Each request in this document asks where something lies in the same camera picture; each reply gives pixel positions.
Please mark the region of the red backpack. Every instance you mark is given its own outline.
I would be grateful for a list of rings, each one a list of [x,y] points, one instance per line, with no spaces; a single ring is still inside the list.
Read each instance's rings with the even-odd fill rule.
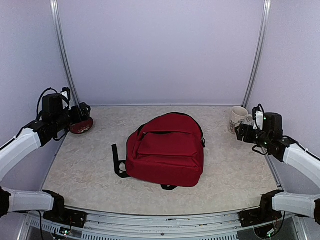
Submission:
[[[126,158],[111,146],[115,174],[159,184],[163,190],[195,187],[204,171],[205,138],[190,115],[170,112],[141,125],[126,142]]]

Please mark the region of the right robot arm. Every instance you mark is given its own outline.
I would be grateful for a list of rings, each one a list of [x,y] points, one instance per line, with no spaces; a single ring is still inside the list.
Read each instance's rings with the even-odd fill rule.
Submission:
[[[296,140],[283,135],[282,116],[278,113],[255,111],[254,124],[241,123],[235,128],[239,141],[253,144],[252,150],[263,148],[267,155],[291,166],[320,184],[320,159],[303,148]],[[296,194],[284,190],[274,190],[262,194],[260,205],[240,214],[243,227],[275,220],[289,212],[320,222],[320,196],[318,194]]]

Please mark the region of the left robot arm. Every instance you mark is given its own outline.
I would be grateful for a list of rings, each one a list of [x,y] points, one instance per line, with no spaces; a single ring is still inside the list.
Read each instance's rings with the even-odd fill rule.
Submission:
[[[32,152],[44,147],[64,131],[76,135],[88,132],[94,120],[91,107],[85,102],[71,106],[71,91],[64,87],[50,94],[47,88],[40,95],[36,118],[23,126],[18,134],[0,148],[0,177],[3,179],[18,163]],[[70,218],[70,211],[65,207],[65,199],[50,190],[25,191],[6,187],[0,189],[0,215],[8,213],[43,211],[51,218],[63,223]]]

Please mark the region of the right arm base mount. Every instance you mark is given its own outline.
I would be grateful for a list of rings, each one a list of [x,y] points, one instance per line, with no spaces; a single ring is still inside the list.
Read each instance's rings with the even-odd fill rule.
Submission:
[[[238,213],[242,228],[260,225],[282,218],[280,211],[263,211],[259,207],[249,210],[242,210]]]

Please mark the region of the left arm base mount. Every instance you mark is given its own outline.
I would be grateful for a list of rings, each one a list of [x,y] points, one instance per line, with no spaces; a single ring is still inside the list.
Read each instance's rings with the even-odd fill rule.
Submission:
[[[83,229],[87,219],[87,213],[84,211],[65,208],[62,213],[58,213],[54,210],[45,211],[43,213],[43,218],[54,223]]]

